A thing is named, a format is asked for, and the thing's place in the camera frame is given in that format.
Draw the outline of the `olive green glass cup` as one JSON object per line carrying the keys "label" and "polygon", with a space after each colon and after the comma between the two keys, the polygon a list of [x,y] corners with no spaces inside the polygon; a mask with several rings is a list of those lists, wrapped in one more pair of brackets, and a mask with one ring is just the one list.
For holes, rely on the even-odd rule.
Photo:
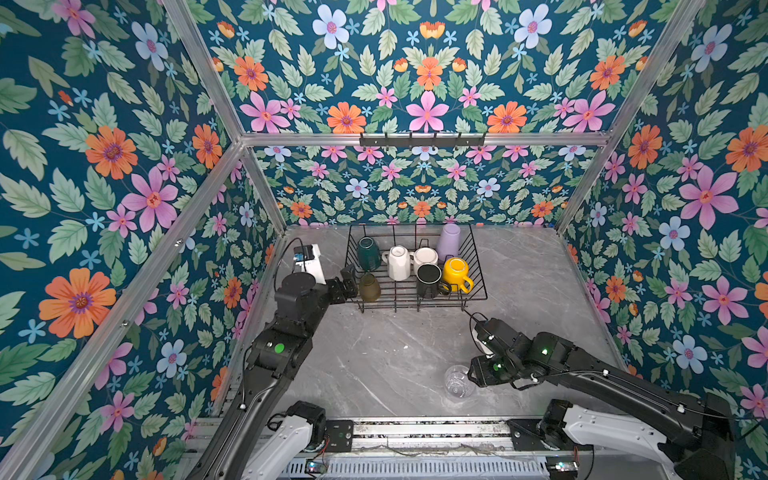
{"label": "olive green glass cup", "polygon": [[365,303],[372,303],[379,300],[381,296],[381,286],[378,279],[370,272],[365,273],[359,282],[359,291],[361,300]]}

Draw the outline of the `clear glass cup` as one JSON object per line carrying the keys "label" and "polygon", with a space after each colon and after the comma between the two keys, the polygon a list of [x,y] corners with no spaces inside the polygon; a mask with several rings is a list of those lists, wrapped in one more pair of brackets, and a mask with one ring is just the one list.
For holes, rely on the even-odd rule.
{"label": "clear glass cup", "polygon": [[454,365],[445,371],[444,387],[448,395],[457,400],[466,400],[477,390],[477,385],[469,378],[469,368],[465,365]]}

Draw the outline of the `dark green mug white inside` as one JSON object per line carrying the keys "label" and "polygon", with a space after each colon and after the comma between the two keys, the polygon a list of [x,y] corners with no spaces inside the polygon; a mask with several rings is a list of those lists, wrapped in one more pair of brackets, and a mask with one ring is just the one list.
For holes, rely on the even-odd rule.
{"label": "dark green mug white inside", "polygon": [[370,236],[360,239],[357,246],[358,261],[363,272],[377,270],[382,264],[380,248],[376,240]]}

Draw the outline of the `white faceted mug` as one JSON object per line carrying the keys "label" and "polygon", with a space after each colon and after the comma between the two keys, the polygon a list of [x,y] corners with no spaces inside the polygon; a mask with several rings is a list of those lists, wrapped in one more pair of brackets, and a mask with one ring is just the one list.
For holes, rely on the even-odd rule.
{"label": "white faceted mug", "polygon": [[411,274],[411,255],[402,245],[395,245],[382,254],[382,262],[387,266],[390,279],[402,282]]}

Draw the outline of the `black mug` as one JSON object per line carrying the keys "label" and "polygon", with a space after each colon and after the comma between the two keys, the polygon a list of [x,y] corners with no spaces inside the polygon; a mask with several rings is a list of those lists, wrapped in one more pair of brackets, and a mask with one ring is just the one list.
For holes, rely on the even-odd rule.
{"label": "black mug", "polygon": [[437,265],[423,265],[416,272],[417,295],[419,299],[431,300],[452,293],[443,280],[442,270]]}

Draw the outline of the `white mug red inside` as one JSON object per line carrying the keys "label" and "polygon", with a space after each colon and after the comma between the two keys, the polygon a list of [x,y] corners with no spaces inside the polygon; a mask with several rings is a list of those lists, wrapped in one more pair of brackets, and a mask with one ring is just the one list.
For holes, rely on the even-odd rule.
{"label": "white mug red inside", "polygon": [[430,247],[420,247],[412,253],[414,272],[417,272],[423,265],[437,265],[438,261],[438,252]]}

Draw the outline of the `yellow mug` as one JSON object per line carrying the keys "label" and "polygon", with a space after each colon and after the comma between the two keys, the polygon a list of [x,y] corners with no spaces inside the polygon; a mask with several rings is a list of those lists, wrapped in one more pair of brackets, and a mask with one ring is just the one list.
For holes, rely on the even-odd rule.
{"label": "yellow mug", "polygon": [[459,257],[447,258],[443,266],[443,280],[452,292],[470,294],[475,286],[469,275],[468,263]]}

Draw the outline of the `lilac plastic cup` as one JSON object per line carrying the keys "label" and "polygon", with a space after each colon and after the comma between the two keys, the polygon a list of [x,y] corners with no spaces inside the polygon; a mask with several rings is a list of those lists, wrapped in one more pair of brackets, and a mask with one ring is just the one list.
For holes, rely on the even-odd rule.
{"label": "lilac plastic cup", "polygon": [[453,223],[445,224],[442,228],[436,251],[440,262],[458,257],[461,246],[461,228]]}

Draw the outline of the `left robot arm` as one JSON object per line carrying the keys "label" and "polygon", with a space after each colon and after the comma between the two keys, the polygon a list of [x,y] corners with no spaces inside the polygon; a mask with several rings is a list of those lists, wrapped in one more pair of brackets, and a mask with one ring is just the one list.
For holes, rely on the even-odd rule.
{"label": "left robot arm", "polygon": [[251,343],[233,404],[190,479],[239,479],[267,420],[312,350],[312,337],[329,306],[357,296],[356,270],[348,266],[324,284],[294,272],[275,292],[273,320]]}

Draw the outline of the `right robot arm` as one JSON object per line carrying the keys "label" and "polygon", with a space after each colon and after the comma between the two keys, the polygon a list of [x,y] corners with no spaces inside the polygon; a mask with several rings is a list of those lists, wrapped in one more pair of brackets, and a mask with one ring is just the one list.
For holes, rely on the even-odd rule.
{"label": "right robot arm", "polygon": [[725,399],[664,389],[553,333],[528,338],[485,316],[471,317],[469,325],[480,353],[468,378],[477,387],[524,391],[550,383],[614,408],[605,413],[551,400],[533,434],[545,446],[614,449],[653,460],[679,479],[734,478],[736,435]]}

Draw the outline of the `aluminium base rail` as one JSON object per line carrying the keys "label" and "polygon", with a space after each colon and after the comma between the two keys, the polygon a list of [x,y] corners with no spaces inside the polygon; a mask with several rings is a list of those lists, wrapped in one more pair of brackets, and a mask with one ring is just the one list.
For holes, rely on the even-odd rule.
{"label": "aluminium base rail", "polygon": [[[355,422],[351,452],[364,450],[477,449],[486,455],[528,452],[514,449],[505,421],[491,417],[360,417]],[[576,408],[561,421],[549,421],[574,442],[655,459],[666,438],[656,429],[629,416]]]}

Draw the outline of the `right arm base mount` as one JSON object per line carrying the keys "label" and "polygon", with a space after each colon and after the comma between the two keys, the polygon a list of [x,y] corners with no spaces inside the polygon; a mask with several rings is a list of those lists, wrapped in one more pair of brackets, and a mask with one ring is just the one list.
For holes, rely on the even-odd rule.
{"label": "right arm base mount", "polygon": [[505,421],[510,439],[517,451],[575,451],[592,450],[591,446],[574,443],[562,429],[542,417],[512,418]]}

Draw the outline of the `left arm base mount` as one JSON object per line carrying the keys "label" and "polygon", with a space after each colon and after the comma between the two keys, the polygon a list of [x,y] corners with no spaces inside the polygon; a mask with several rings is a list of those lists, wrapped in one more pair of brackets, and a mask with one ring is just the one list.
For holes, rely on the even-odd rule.
{"label": "left arm base mount", "polygon": [[306,453],[348,453],[352,451],[355,422],[353,420],[326,420],[313,425]]}

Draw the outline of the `black hook rail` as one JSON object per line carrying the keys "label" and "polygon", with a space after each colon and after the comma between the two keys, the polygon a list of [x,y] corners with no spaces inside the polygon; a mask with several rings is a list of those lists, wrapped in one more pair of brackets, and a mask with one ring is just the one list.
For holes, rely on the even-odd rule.
{"label": "black hook rail", "polygon": [[436,147],[453,149],[458,147],[477,147],[485,144],[485,134],[448,134],[448,133],[397,133],[397,134],[360,134],[361,147]]}

